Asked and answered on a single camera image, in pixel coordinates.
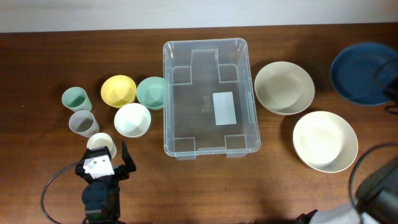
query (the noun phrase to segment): plastic storage container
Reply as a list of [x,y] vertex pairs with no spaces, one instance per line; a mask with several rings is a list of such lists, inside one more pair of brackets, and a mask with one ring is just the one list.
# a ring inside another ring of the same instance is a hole
[[245,40],[167,42],[163,62],[167,155],[242,157],[260,148]]

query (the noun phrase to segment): blue plate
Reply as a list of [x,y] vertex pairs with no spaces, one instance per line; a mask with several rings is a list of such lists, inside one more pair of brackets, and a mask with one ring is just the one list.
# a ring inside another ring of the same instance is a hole
[[[386,103],[390,99],[383,95],[381,86],[387,86],[398,75],[398,63],[389,63],[397,58],[398,52],[382,44],[362,43],[348,47],[331,65],[333,87],[342,97],[359,105]],[[377,85],[374,76],[379,69]]]

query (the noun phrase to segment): small cup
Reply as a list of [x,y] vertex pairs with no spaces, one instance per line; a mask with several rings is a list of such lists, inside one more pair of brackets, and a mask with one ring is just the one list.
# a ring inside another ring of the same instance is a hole
[[92,137],[89,138],[87,142],[87,148],[92,150],[97,147],[106,146],[111,153],[112,159],[116,156],[118,150],[116,149],[116,145],[114,144],[110,135],[105,133],[96,133]]
[[164,80],[160,77],[149,77],[137,88],[138,101],[151,110],[163,108]]
[[100,131],[94,115],[89,111],[77,111],[69,119],[69,128],[74,132],[86,138]]
[[114,127],[125,137],[138,138],[148,131],[150,120],[150,112],[145,106],[130,103],[118,110],[114,117]]
[[136,91],[136,83],[130,77],[115,75],[102,85],[101,97],[107,105],[121,108],[136,100]]
[[80,87],[71,87],[62,95],[62,104],[72,111],[91,111],[93,105],[84,89]]

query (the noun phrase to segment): bowl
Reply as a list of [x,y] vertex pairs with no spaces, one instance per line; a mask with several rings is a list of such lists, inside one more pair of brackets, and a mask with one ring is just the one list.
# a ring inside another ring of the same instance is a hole
[[136,99],[136,91],[136,83],[130,77],[115,75],[102,85],[101,97],[107,105],[121,108]]
[[139,103],[124,105],[114,116],[114,127],[123,136],[138,138],[143,136],[150,126],[150,112]]
[[307,109],[315,96],[310,75],[290,62],[274,62],[263,67],[254,81],[254,90],[261,105],[279,115]]
[[342,117],[327,111],[303,116],[294,127],[293,144],[306,165],[327,173],[347,169],[358,154],[354,129]]
[[149,77],[137,87],[138,101],[151,110],[163,108],[164,80],[160,77]]

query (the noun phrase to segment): yellow bowl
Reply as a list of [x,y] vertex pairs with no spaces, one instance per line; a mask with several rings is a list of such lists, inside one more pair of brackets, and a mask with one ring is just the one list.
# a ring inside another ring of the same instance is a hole
[[110,106],[121,108],[136,100],[136,83],[125,75],[115,75],[101,87],[102,100]]

